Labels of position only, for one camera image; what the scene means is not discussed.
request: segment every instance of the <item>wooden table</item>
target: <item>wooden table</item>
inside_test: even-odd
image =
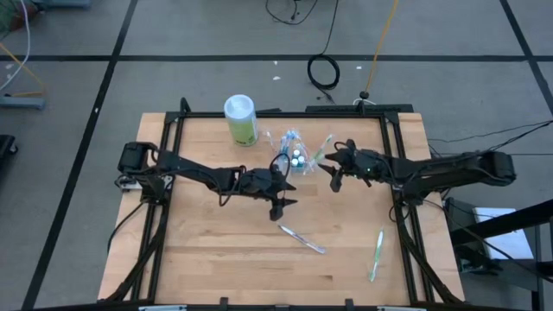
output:
[[[406,113],[399,117],[407,157],[429,158],[421,116]],[[159,145],[163,118],[164,114],[144,114],[137,140]],[[184,124],[180,156],[209,167],[265,168],[274,155],[264,137],[250,148],[233,144],[223,118],[190,118]],[[379,122],[373,119],[260,118],[258,127],[270,129],[273,136],[296,128],[311,150],[333,133],[336,140],[352,138],[358,148],[384,152]],[[391,126],[389,132],[395,148]],[[287,206],[279,222],[327,247],[326,255],[277,228],[269,220],[269,202],[232,197],[219,207],[217,195],[204,185],[177,178],[156,303],[218,304],[226,296],[231,304],[343,305],[346,298],[353,298],[356,305],[409,304],[397,228],[388,219],[390,186],[374,183],[367,188],[362,181],[344,178],[335,194],[328,185],[330,176],[322,171],[291,176],[290,182],[297,191],[286,196],[299,202]],[[137,205],[139,196],[139,192],[123,194],[118,221]],[[429,199],[440,203],[437,194]],[[463,299],[442,211],[428,204],[418,207],[418,212],[430,265],[452,293]],[[136,262],[145,214],[146,208],[114,238],[100,298],[107,297]],[[375,282],[369,282],[381,227],[385,239],[378,275]],[[418,297],[423,300],[414,261],[413,268]],[[141,297],[146,296],[149,273],[148,266]]]

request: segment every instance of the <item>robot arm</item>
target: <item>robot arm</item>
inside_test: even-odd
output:
[[[328,160],[337,162],[340,168],[319,165],[332,175],[330,187],[334,192],[340,191],[342,176],[354,176],[368,187],[371,181],[389,183],[399,189],[405,203],[416,206],[434,191],[476,182],[507,186],[516,179],[511,156],[498,151],[411,161],[357,149],[351,139],[343,145],[344,148],[325,155]]]
[[[155,163],[148,165],[151,157]],[[276,221],[283,216],[283,208],[296,200],[278,198],[284,190],[296,190],[286,182],[286,177],[277,166],[246,170],[245,166],[235,168],[209,168],[179,157],[172,151],[159,150],[153,143],[127,143],[119,160],[118,170],[136,180],[143,189],[142,199],[151,202],[163,200],[165,190],[171,181],[165,177],[179,175],[198,181],[220,196],[247,196],[253,199],[270,200],[270,219]]]

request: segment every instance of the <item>white cable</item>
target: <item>white cable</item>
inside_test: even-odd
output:
[[[355,105],[355,104],[357,104],[357,102],[359,102],[359,101],[361,101],[361,100],[363,100],[364,102],[367,102],[367,103],[369,103],[369,104],[371,104],[371,105],[376,105],[376,104],[377,104],[377,103],[373,103],[373,102],[372,102],[372,101],[370,101],[369,99],[361,99],[361,98],[357,98],[357,99],[355,99],[355,100],[353,101],[352,105]]]
[[[27,29],[27,54],[25,55],[25,59],[22,61],[21,65],[17,68],[17,70],[12,74],[2,86],[0,86],[0,91],[2,91],[6,86],[10,84],[10,82],[17,76],[17,74],[21,71],[21,68],[27,60],[29,59],[29,55],[31,54],[31,31],[29,30],[29,17],[27,16],[27,7],[25,6],[25,2],[23,0],[19,0],[21,2],[21,6],[23,8],[23,14],[25,15],[25,28]]]

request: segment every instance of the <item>clear plastic bag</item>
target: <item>clear plastic bag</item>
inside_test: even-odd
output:
[[[289,129],[281,137],[279,143],[271,134],[270,130],[264,130],[264,135],[268,137],[273,154],[279,156],[275,160],[281,172],[286,172],[288,166],[292,175],[308,175],[313,173],[317,168],[318,162],[324,158],[324,149],[332,140],[333,135],[329,135],[323,142],[315,155],[311,157],[307,146],[302,140],[299,130]]]

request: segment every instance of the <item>cylindrical container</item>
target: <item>cylindrical container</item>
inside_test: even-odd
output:
[[[236,144],[252,146],[256,143],[256,110],[251,98],[245,95],[232,95],[225,102],[225,117]]]
[[[297,158],[297,167],[298,167],[298,168],[303,168],[303,166],[305,166],[305,156],[300,155],[300,156]]]

